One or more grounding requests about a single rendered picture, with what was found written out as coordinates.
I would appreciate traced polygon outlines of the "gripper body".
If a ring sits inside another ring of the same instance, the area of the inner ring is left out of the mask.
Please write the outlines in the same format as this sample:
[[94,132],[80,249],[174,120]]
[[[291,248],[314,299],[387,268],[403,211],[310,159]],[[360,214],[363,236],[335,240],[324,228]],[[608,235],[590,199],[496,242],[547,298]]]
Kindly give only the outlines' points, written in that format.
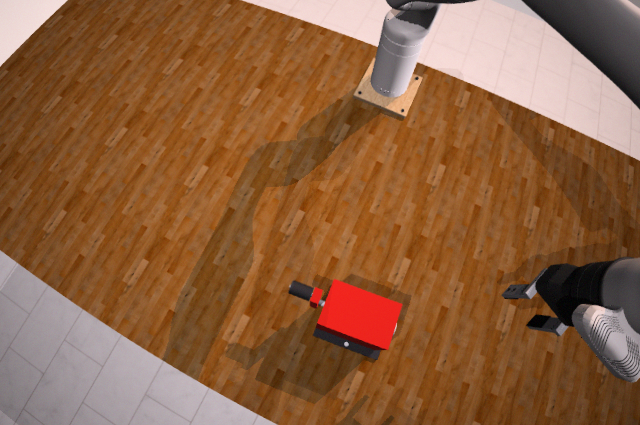
[[640,378],[640,258],[551,265],[535,288],[612,375],[631,383]]

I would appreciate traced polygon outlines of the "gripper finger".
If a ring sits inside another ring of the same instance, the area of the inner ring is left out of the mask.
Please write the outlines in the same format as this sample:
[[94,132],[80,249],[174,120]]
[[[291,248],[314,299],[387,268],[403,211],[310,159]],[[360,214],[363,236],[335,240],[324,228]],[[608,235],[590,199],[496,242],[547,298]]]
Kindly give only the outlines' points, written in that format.
[[[548,268],[544,268],[538,276],[530,284],[514,284],[510,285],[502,294],[504,299],[532,299],[537,293],[535,284],[536,281]],[[523,292],[523,293],[522,293]]]
[[527,327],[533,330],[555,333],[561,336],[569,326],[565,326],[559,318],[536,315],[528,322]]

